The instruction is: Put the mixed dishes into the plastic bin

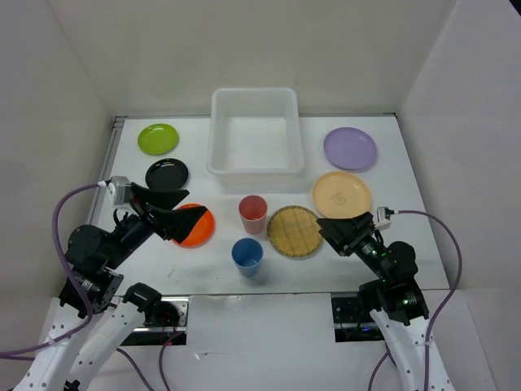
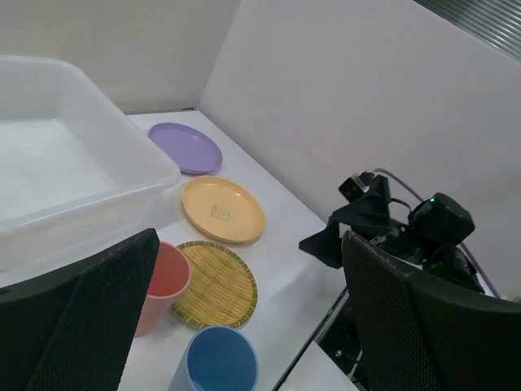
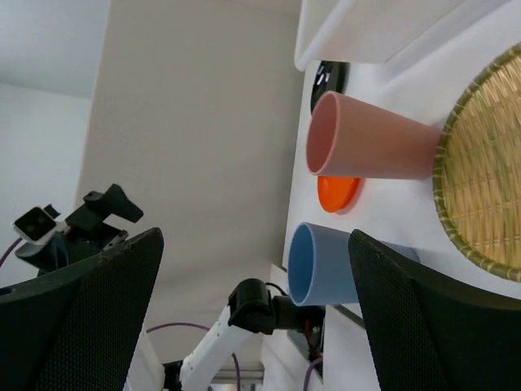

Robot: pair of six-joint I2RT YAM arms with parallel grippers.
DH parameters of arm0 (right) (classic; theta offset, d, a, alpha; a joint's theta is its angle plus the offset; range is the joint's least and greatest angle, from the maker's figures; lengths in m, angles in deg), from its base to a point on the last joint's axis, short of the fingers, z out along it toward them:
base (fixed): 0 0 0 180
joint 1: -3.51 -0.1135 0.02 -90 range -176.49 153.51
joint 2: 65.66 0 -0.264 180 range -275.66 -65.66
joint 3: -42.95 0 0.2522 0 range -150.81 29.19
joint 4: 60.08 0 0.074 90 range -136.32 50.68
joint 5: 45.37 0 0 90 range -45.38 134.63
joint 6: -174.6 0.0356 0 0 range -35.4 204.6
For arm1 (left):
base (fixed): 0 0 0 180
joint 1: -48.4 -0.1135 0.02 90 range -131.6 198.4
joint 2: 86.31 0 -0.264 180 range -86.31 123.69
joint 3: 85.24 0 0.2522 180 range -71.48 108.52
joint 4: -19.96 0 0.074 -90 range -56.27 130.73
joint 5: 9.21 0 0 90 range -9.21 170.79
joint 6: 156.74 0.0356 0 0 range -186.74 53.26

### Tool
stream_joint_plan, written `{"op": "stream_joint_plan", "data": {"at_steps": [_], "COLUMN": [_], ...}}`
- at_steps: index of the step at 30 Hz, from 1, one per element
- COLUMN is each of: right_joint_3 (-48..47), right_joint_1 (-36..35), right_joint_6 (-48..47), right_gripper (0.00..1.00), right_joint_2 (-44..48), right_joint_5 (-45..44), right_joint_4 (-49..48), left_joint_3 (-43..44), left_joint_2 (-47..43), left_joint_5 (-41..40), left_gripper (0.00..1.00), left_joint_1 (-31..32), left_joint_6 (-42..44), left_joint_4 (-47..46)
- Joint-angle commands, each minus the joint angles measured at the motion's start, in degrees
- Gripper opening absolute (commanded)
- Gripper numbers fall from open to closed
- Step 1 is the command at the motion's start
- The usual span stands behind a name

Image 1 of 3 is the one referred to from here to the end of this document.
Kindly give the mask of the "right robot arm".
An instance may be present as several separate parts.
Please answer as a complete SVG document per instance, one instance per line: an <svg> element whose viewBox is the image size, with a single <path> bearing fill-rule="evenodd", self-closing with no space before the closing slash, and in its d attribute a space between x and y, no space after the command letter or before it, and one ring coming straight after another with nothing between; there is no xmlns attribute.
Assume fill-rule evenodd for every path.
<svg viewBox="0 0 521 391"><path fill-rule="evenodd" d="M356 255L376 275L357 293L357 311L373 320L386 344L385 358L395 364L404 390L452 390L453 382L432 334L439 312L427 308L415 275L414 248L396 241L385 244L380 229L394 210L379 207L375 214L352 218L319 218L323 239L341 256Z"/></svg>

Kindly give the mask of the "round bamboo mat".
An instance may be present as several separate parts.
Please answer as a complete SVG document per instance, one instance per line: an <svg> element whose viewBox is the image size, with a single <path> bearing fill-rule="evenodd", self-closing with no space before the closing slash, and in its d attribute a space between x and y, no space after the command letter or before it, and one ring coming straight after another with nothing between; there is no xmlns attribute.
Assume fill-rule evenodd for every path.
<svg viewBox="0 0 521 391"><path fill-rule="evenodd" d="M318 216L303 206L280 208L268 221L268 240L275 251L285 257L310 257L323 241L317 220Z"/></svg>

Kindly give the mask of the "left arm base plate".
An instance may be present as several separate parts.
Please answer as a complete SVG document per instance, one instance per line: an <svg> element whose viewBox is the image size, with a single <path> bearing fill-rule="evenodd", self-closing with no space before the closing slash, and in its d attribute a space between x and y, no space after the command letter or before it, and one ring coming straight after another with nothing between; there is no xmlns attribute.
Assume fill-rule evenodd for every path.
<svg viewBox="0 0 521 391"><path fill-rule="evenodd" d="M122 342L122 346L161 346L170 337L168 345L186 344L186 326L189 312L189 297L164 297L167 312L136 327Z"/></svg>

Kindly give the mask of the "beige plate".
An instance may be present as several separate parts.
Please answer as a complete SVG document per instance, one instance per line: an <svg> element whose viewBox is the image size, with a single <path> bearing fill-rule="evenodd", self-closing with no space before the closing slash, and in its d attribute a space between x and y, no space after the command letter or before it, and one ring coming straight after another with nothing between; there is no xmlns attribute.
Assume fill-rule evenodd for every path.
<svg viewBox="0 0 521 391"><path fill-rule="evenodd" d="M372 197L368 186L346 172L323 174L313 185L312 198L318 212L328 218L352 218L369 212Z"/></svg>

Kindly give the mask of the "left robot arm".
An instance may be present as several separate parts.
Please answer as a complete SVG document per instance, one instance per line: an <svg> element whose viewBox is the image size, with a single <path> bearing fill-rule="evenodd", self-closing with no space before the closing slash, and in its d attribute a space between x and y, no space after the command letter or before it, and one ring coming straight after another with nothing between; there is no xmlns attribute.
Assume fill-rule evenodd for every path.
<svg viewBox="0 0 521 391"><path fill-rule="evenodd" d="M3 359L29 360L31 365L17 390L86 390L103 364L125 339L141 326L164 321L179 324L175 305L144 283L132 285L120 302L113 297L123 281L115 272L151 236L182 242L206 213L204 206L180 207L189 192L152 191L134 182L125 185L133 210L115 216L115 227L105 231L94 225L76 228L68 246L60 243L59 213L71 197L115 181L96 182L64 195L52 215L52 238L67 282L46 339L40 345L3 352Z"/></svg>

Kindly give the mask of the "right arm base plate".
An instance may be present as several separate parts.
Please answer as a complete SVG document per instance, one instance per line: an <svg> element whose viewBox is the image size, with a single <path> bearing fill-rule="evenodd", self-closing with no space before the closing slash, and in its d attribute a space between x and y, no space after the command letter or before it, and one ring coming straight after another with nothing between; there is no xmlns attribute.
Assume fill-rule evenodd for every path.
<svg viewBox="0 0 521 391"><path fill-rule="evenodd" d="M376 323L362 312L356 295L332 296L331 309L336 343L383 340Z"/></svg>

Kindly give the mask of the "purple plate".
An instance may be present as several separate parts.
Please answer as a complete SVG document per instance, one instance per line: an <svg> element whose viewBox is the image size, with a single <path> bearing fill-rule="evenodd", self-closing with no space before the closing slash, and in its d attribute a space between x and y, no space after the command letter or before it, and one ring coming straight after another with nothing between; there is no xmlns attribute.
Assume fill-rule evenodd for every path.
<svg viewBox="0 0 521 391"><path fill-rule="evenodd" d="M323 149L330 163L345 170L368 169L378 158L375 141L366 132L353 127L329 132L324 138Z"/></svg>

